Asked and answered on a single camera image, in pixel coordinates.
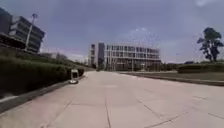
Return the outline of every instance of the curb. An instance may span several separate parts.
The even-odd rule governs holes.
[[[78,80],[80,81],[83,78],[85,78],[85,76],[79,77]],[[33,99],[35,99],[35,98],[37,98],[41,95],[44,95],[46,93],[49,93],[49,92],[57,90],[61,87],[64,87],[67,84],[70,84],[69,80],[61,82],[61,83],[57,83],[57,84],[54,84],[52,86],[48,86],[46,88],[42,88],[42,89],[39,89],[39,90],[36,90],[36,91],[33,91],[33,92],[29,92],[29,93],[20,95],[18,97],[15,97],[15,98],[3,101],[3,102],[0,102],[0,114],[7,111],[7,110],[15,108],[15,107],[17,107],[17,106],[19,106],[23,103],[26,103],[27,101],[33,100]]]
[[[203,84],[203,85],[211,85],[211,86],[224,86],[224,81],[184,79],[184,78],[173,78],[173,77],[158,77],[158,76],[146,76],[146,75],[134,75],[134,74],[126,74],[126,75],[152,78],[152,79],[169,80],[169,81],[176,81],[176,82],[184,82],[184,83]]]

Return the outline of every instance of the paved plaza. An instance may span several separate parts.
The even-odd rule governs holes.
[[[87,72],[0,115],[0,128],[223,128],[224,88]]]

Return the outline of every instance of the grass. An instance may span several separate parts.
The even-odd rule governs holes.
[[[224,81],[224,73],[189,73],[189,74],[178,74],[178,73],[136,73],[140,76],[158,76],[158,77],[174,77],[184,79],[199,79],[199,80],[217,80]]]

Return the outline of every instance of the building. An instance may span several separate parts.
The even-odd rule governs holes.
[[[89,65],[110,71],[152,70],[161,63],[159,49],[131,45],[91,44]]]
[[[9,35],[25,43],[30,26],[31,22],[24,17],[13,16]],[[40,28],[33,25],[27,50],[35,53],[39,52],[44,35],[45,33]]]
[[[3,8],[0,8],[0,33],[8,35],[11,21],[12,15]]]

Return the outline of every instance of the tree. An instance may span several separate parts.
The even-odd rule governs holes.
[[[204,30],[204,38],[199,38],[197,43],[202,44],[200,50],[205,54],[205,58],[210,62],[216,62],[218,54],[220,53],[218,48],[223,47],[223,43],[220,41],[221,34],[213,28],[206,28]]]

